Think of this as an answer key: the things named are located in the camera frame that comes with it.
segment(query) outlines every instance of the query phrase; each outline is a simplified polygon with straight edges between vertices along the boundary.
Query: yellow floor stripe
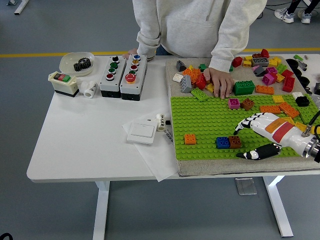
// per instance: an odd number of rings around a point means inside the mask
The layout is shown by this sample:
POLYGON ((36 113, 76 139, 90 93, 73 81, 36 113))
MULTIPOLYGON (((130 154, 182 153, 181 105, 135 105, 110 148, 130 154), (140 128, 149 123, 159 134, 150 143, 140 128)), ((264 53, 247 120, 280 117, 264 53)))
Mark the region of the yellow floor stripe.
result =
MULTIPOLYGON (((303 48, 266 48, 268 52, 320 52, 320 47, 303 47, 303 48)), ((260 53, 261 48, 247 48, 242 52, 260 53)), ((69 52, 50 52, 50 53, 17 53, 17 54, 0 54, 0 58, 32 58, 32 57, 61 57, 69 52)), ((93 51, 93 55, 122 55, 127 51, 93 51)))

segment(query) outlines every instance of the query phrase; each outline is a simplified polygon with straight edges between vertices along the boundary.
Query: robotic hand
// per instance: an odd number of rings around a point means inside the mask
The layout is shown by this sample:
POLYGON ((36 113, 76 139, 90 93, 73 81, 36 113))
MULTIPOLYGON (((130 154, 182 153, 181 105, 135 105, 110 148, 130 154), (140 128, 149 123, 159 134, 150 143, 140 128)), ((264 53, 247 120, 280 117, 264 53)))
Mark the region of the robotic hand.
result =
POLYGON ((243 159, 261 160, 280 154, 282 147, 291 147, 299 155, 306 158, 312 156, 317 163, 320 163, 319 140, 315 135, 309 133, 311 124, 316 120, 317 115, 310 121, 305 132, 268 112, 256 113, 243 119, 235 128, 233 135, 237 135, 240 130, 247 128, 273 143, 257 147, 246 153, 237 153, 236 156, 243 159))

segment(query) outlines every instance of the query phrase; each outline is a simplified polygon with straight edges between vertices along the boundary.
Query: white bowl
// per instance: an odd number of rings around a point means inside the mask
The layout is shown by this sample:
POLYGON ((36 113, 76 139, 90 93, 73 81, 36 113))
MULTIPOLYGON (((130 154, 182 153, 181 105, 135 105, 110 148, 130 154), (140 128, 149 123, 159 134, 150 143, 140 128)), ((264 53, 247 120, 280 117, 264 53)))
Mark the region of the white bowl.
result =
POLYGON ((71 52, 64 55, 60 61, 59 69, 61 73, 68 74, 69 76, 85 76, 92 72, 95 63, 95 56, 90 52, 71 52), (91 66, 81 71, 76 71, 74 64, 79 62, 79 59, 88 58, 90 59, 91 66))

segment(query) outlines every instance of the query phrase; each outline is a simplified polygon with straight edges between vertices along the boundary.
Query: gray floor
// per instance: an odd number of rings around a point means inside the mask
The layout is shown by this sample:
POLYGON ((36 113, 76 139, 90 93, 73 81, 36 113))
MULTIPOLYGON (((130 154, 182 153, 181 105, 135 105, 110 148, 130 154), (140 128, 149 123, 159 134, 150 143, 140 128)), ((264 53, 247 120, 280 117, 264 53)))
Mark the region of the gray floor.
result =
MULTIPOLYGON (((128 0, 30 0, 21 15, 7 2, 0 1, 0 55, 137 47, 139 28, 128 0)), ((247 48, 319 47, 320 16, 305 25, 263 13, 247 48)), ((0 234, 14 240, 92 239, 95 183, 33 183, 26 176, 54 93, 48 74, 59 70, 60 59, 0 57, 0 234)), ((253 196, 239 196, 232 178, 112 182, 106 239, 279 240, 263 180, 254 181, 253 196)), ((319 239, 319 182, 320 176, 307 175, 278 184, 294 239, 319 239)))

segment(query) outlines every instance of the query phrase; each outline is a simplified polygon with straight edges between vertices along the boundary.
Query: white hoodie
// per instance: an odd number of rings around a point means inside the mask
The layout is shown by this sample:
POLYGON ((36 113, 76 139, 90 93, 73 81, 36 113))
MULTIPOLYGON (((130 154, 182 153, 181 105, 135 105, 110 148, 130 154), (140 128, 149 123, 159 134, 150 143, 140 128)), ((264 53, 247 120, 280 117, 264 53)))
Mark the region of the white hoodie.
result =
POLYGON ((181 58, 211 58, 209 67, 228 73, 246 48, 249 26, 267 0, 133 0, 140 26, 138 54, 151 58, 162 44, 181 58))

